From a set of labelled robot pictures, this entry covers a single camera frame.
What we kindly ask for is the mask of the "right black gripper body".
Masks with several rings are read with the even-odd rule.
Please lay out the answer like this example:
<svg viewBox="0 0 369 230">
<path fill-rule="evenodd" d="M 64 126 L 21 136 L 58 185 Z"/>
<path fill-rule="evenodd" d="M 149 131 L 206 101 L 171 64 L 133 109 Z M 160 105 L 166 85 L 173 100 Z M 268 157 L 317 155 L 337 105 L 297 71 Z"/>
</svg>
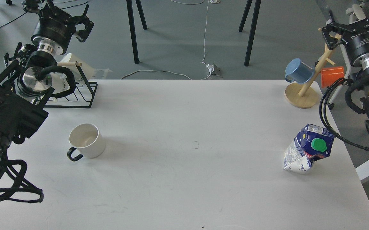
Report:
<svg viewBox="0 0 369 230">
<path fill-rule="evenodd" d="M 369 21 L 366 19 L 353 24 L 356 32 L 344 32 L 342 43 L 347 52 L 350 64 L 361 64 L 366 54 L 369 54 Z"/>
</svg>

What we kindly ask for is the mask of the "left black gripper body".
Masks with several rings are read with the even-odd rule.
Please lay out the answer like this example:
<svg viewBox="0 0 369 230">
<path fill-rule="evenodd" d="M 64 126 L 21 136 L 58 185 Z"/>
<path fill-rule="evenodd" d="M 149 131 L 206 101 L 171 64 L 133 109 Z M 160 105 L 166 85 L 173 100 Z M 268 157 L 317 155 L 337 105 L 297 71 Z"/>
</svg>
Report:
<svg viewBox="0 0 369 230">
<path fill-rule="evenodd" d="M 51 41 L 56 51 L 67 51 L 71 37 L 76 33 L 76 25 L 83 23 L 83 15 L 71 16 L 67 12 L 53 6 L 46 5 L 37 9 L 38 23 L 31 36 L 32 43 L 37 46 L 41 42 Z"/>
</svg>

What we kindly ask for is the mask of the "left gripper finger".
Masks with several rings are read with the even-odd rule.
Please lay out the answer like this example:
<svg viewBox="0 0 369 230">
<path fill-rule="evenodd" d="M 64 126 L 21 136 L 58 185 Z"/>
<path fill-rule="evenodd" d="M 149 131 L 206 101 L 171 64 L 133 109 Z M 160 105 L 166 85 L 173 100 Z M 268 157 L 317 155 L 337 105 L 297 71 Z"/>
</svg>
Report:
<svg viewBox="0 0 369 230">
<path fill-rule="evenodd" d="M 85 42 L 91 33 L 94 23 L 87 16 L 89 5 L 87 4 L 82 15 L 76 17 L 76 25 L 84 25 L 83 30 L 78 30 L 75 33 L 79 42 Z"/>
<path fill-rule="evenodd" d="M 46 3 L 44 8 L 39 9 L 39 4 Z M 54 4 L 52 0 L 24 0 L 22 1 L 23 10 L 35 14 L 54 14 Z"/>
</svg>

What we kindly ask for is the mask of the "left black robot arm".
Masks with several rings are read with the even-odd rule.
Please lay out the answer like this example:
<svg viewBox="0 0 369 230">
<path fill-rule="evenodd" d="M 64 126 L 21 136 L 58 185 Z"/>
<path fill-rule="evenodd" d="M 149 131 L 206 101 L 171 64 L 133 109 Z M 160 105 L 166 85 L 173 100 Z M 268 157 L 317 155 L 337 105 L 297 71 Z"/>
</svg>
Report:
<svg viewBox="0 0 369 230">
<path fill-rule="evenodd" d="M 12 143 L 22 144 L 43 124 L 48 116 L 44 107 L 50 98 L 64 98 L 74 93 L 77 81 L 73 72 L 56 62 L 55 56 L 67 51 L 72 36 L 84 42 L 94 23 L 88 18 L 88 4 L 79 16 L 71 16 L 51 0 L 25 0 L 25 13 L 39 17 L 32 44 L 18 43 L 12 57 L 5 54 L 5 69 L 0 73 L 0 202 L 17 192 L 33 193 L 40 203 L 44 194 L 27 179 L 27 163 L 9 160 L 7 150 Z"/>
</svg>

